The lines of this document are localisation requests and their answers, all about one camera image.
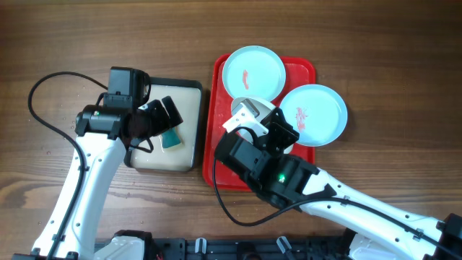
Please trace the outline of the white plate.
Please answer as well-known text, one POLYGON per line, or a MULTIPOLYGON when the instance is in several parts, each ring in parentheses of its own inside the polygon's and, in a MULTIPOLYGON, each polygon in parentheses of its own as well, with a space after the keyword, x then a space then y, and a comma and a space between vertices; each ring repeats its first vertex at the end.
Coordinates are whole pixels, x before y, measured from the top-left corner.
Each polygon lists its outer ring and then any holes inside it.
POLYGON ((226 132, 269 152, 289 154, 299 134, 284 118, 282 110, 261 97, 237 97, 231 105, 232 117, 223 123, 226 132))

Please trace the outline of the green and yellow sponge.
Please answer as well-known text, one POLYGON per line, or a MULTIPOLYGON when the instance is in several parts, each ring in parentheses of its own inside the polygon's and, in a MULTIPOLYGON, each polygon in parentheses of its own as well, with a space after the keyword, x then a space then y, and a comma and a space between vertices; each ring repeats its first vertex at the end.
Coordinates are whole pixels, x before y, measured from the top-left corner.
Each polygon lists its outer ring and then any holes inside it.
POLYGON ((169 149, 182 144, 176 128, 171 128, 161 134, 162 148, 169 149))

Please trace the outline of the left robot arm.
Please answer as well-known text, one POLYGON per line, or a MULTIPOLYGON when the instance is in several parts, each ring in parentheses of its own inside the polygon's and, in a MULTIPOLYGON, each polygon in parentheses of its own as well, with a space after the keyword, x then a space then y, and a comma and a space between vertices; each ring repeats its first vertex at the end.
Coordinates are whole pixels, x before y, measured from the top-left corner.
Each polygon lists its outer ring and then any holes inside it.
POLYGON ((171 97, 150 100, 151 78, 142 70, 114 66, 109 84, 94 105, 76 117, 76 138, 32 117, 74 147, 74 159, 53 213, 28 254, 13 259, 157 259, 152 234, 117 232, 108 245, 95 250, 97 226, 113 177, 126 154, 140 143, 182 123, 171 97))

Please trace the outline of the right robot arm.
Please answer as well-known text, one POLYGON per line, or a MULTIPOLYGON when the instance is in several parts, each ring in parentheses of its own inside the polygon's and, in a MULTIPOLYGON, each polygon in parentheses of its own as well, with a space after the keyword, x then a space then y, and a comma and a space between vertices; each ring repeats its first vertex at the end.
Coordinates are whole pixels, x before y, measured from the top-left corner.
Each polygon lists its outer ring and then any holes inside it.
POLYGON ((393 259, 460 259, 461 217, 441 221, 405 212, 335 179, 301 157, 284 153, 299 134, 273 109, 257 121, 241 108, 224 123, 214 161, 236 173, 256 196, 277 212, 255 221, 263 224, 291 210, 322 217, 350 229, 349 251, 362 250, 361 238, 374 244, 372 255, 393 259))

